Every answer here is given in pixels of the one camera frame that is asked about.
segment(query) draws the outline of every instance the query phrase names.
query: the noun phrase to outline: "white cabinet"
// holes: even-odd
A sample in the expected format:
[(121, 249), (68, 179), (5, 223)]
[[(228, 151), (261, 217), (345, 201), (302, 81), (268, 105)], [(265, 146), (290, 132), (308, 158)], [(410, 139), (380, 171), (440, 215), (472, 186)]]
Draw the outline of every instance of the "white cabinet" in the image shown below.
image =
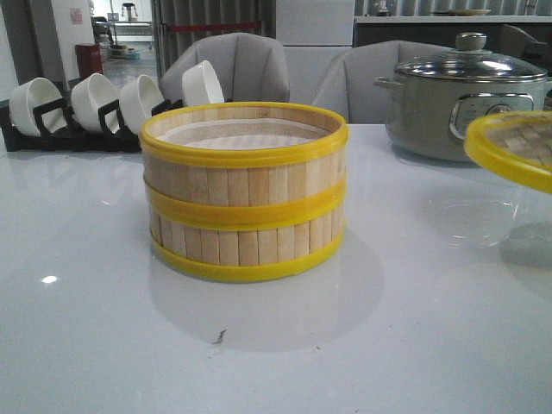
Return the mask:
[(354, 0), (276, 0), (274, 15), (290, 72), (290, 101), (308, 104), (333, 57), (353, 44)]

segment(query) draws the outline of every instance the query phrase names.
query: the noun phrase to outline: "gray pot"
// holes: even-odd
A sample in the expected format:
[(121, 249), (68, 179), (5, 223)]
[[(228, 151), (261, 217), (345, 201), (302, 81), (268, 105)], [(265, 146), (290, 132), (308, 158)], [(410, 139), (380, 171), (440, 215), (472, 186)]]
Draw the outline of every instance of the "gray pot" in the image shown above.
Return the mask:
[(552, 89), (546, 70), (483, 50), (486, 36), (456, 36), (456, 49), (401, 62), (393, 79), (375, 84), (391, 93), (386, 130), (413, 153), (466, 161), (468, 124), (487, 114), (542, 110)]

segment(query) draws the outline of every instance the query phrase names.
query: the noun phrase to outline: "lid knob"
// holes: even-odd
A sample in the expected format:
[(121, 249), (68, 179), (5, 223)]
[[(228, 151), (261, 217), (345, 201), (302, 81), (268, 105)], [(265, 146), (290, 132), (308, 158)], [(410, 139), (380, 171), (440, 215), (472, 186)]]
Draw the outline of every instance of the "lid knob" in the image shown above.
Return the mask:
[(459, 52), (474, 52), (481, 50), (486, 43), (486, 34), (468, 32), (456, 35), (456, 50)]

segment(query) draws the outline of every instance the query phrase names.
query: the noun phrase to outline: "bamboo steamer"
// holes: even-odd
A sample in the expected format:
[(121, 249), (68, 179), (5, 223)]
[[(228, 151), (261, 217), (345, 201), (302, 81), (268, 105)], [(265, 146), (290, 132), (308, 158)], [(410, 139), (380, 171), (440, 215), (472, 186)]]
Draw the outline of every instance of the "bamboo steamer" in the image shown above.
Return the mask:
[(342, 241), (348, 128), (294, 103), (171, 110), (141, 128), (157, 254), (208, 279), (276, 279)]

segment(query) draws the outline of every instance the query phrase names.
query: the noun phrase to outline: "plate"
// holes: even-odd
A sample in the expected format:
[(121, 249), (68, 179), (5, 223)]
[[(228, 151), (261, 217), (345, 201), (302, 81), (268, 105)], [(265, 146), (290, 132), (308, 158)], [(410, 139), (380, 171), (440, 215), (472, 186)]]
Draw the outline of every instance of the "plate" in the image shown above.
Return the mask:
[(484, 16), (490, 9), (452, 9), (450, 14), (453, 16)]

